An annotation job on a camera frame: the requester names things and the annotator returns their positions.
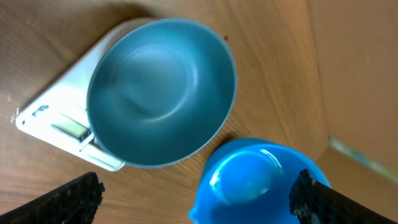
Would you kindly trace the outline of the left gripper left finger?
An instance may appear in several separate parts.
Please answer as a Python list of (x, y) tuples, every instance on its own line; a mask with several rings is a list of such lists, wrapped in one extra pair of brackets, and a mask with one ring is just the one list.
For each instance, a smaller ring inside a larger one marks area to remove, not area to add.
[(2, 224), (92, 224), (102, 203), (104, 184), (94, 172), (1, 215)]

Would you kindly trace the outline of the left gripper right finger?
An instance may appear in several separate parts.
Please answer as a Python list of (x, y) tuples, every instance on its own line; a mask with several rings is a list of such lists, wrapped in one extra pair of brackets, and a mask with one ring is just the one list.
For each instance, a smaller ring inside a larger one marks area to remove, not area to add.
[(300, 171), (289, 193), (290, 213), (300, 224), (397, 224)]

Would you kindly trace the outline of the blue plastic measuring scoop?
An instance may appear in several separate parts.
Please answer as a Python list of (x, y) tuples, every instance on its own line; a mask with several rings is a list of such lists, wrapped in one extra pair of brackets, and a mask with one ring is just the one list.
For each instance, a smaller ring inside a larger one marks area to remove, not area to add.
[(301, 170), (328, 185), (307, 156), (258, 138), (241, 138), (217, 148), (206, 162), (188, 217), (193, 223), (294, 224), (289, 193)]

